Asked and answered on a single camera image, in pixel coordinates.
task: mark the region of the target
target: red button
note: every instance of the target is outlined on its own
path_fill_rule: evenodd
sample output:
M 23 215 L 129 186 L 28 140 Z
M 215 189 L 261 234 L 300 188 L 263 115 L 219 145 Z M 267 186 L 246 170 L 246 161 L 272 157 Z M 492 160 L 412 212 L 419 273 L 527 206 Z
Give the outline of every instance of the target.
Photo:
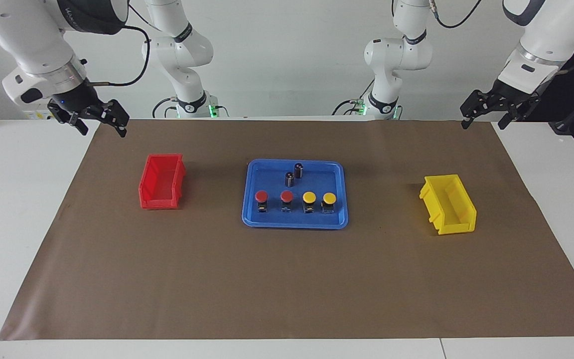
M 269 195 L 267 194 L 266 191 L 258 191 L 256 192 L 256 201 L 259 203 L 264 203 L 267 202 L 267 198 L 269 198 Z
M 285 203 L 292 202 L 293 193 L 291 191 L 283 191 L 283 193 L 281 193 L 281 200 Z

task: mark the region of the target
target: green light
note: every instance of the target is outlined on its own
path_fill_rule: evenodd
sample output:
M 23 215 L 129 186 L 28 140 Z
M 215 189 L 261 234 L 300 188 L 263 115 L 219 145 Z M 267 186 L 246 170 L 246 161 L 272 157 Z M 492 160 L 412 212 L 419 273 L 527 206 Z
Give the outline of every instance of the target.
M 398 118 L 398 116 L 399 116 L 398 110 L 399 110 L 400 108 L 401 108 L 400 106 L 396 106 L 396 111 L 394 111 L 393 120 L 400 120 L 400 119 Z
M 212 118 L 218 118 L 218 109 L 215 106 L 209 105 L 209 113 Z
M 360 116 L 364 116 L 365 112 L 367 112 L 367 106 L 365 105 L 365 102 L 363 100 L 360 100 L 358 102 L 358 107 L 359 107 L 358 114 Z

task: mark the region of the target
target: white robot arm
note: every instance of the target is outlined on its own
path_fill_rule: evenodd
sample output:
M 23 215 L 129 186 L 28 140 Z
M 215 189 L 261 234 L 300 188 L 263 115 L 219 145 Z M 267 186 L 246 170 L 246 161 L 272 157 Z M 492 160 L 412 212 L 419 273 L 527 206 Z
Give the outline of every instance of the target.
M 29 104 L 52 97 L 48 108 L 59 122 L 86 134 L 82 119 L 98 120 L 125 136 L 130 117 L 116 100 L 99 100 L 63 32 L 115 34 L 127 18 L 125 0 L 0 0 L 0 46 L 18 64 L 3 80 L 11 100 Z
M 130 117 L 118 101 L 99 100 L 94 86 L 110 83 L 89 82 L 63 33 L 116 34 L 125 28 L 128 4 L 129 0 L 0 0 L 0 46 L 18 64 L 2 82 L 11 100 L 21 105 L 51 97 L 48 108 L 59 122 L 87 134 L 82 120 L 98 120 L 124 137 Z M 155 25 L 169 36 L 146 43 L 144 52 L 152 46 L 152 62 L 173 83 L 180 111 L 188 117 L 209 116 L 210 100 L 216 98 L 203 91 L 189 67 L 209 63 L 212 45 L 193 30 L 179 0 L 146 0 L 146 4 Z
M 145 3 L 154 26 L 168 35 L 152 39 L 150 61 L 172 83 L 178 114 L 185 118 L 210 117 L 217 99 L 203 89 L 200 77 L 191 67 L 212 61 L 212 43 L 193 29 L 179 0 L 145 0 Z
M 403 80 L 395 70 L 427 68 L 433 57 L 433 46 L 427 39 L 427 20 L 431 9 L 429 0 L 398 0 L 394 25 L 403 38 L 375 39 L 365 49 L 365 61 L 376 80 L 373 90 L 364 96 L 364 114 L 376 118 L 391 118 L 396 109 Z
M 574 1 L 504 0 L 504 13 L 524 36 L 513 50 L 488 93 L 475 90 L 460 110 L 467 129 L 472 121 L 492 111 L 506 111 L 504 129 L 528 116 L 552 78 L 574 53 Z

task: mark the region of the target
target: brown paper mat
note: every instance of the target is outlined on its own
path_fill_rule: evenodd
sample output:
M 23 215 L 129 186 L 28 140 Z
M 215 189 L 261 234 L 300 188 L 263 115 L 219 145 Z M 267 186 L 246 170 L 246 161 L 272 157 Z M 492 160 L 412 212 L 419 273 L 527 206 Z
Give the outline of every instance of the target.
M 184 154 L 181 210 L 140 209 L 150 153 Z M 348 227 L 246 227 L 258 158 L 340 162 Z M 419 192 L 451 173 L 477 228 L 438 236 Z M 490 124 L 132 121 L 94 136 L 0 340 L 523 336 L 574 336 L 574 270 Z

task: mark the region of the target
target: cylindrical capacitor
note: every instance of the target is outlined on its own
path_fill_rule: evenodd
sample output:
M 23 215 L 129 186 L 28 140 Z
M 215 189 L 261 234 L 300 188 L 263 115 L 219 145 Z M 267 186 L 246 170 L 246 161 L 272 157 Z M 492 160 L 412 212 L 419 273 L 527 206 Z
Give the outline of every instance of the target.
M 291 188 L 293 187 L 293 173 L 291 172 L 287 172 L 287 174 L 285 175 L 285 186 Z
M 302 178 L 302 169 L 302 164 L 296 164 L 296 166 L 293 166 L 293 173 L 296 178 Z

